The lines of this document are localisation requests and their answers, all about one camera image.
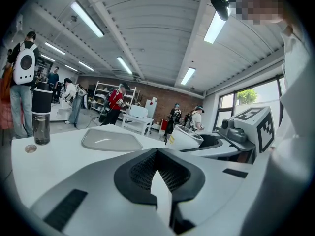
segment white backpack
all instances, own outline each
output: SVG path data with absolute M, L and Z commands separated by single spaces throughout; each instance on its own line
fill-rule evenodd
M 24 42 L 20 43 L 20 52 L 15 60 L 13 79 L 17 85 L 28 83 L 34 79 L 35 71 L 35 44 L 31 48 L 25 48 Z

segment tree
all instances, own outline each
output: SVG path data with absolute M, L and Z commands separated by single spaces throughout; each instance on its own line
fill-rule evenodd
M 257 93 L 253 88 L 237 93 L 237 99 L 240 100 L 240 105 L 254 103 L 257 99 Z

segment window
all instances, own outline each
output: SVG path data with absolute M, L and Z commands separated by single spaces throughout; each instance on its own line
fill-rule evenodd
M 229 94 L 219 99 L 219 108 L 216 117 L 216 123 L 214 129 L 218 129 L 222 125 L 223 119 L 230 118 L 232 116 L 234 94 Z
M 233 94 L 222 97 L 222 103 L 220 108 L 231 108 L 233 107 Z
M 232 111 L 219 112 L 215 127 L 217 128 L 221 127 L 223 119 L 229 119 L 231 115 Z
M 269 106 L 276 131 L 283 114 L 279 94 L 284 94 L 284 92 L 284 77 L 276 76 L 258 85 L 221 96 L 213 130 L 221 127 L 223 119 L 230 118 L 250 107 Z
M 279 93 L 276 80 L 238 92 L 234 115 L 248 108 L 267 106 L 271 109 L 276 131 L 280 117 Z
M 284 95 L 286 89 L 285 89 L 285 83 L 284 83 L 284 77 L 282 77 L 281 79 L 279 79 L 280 81 L 280 88 L 281 88 L 281 94 Z

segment jeans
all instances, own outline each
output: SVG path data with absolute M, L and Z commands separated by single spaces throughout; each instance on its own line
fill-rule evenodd
M 32 102 L 31 102 L 31 87 L 23 85 L 14 85 L 10 88 L 11 113 L 15 136 L 17 139 L 24 138 L 21 124 L 21 107 L 20 99 L 24 112 L 24 123 L 28 137 L 33 136 L 32 125 Z
M 82 99 L 83 98 L 78 95 L 73 100 L 72 112 L 71 112 L 71 114 L 69 116 L 69 120 L 68 120 L 71 124 L 77 124 L 78 123 L 78 118 L 79 118 L 79 114 L 80 114 Z

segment red jacket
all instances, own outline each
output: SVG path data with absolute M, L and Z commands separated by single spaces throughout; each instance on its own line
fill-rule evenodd
M 109 103 L 110 103 L 109 107 L 110 107 L 110 109 L 113 109 L 113 110 L 120 110 L 121 107 L 118 106 L 118 105 L 116 104 L 116 102 L 118 102 L 120 99 L 123 100 L 123 98 L 124 98 L 123 94 L 122 94 L 121 92 L 119 92 L 119 93 L 117 94 L 117 89 L 115 89 L 115 90 L 112 92 L 111 96 L 109 97 Z

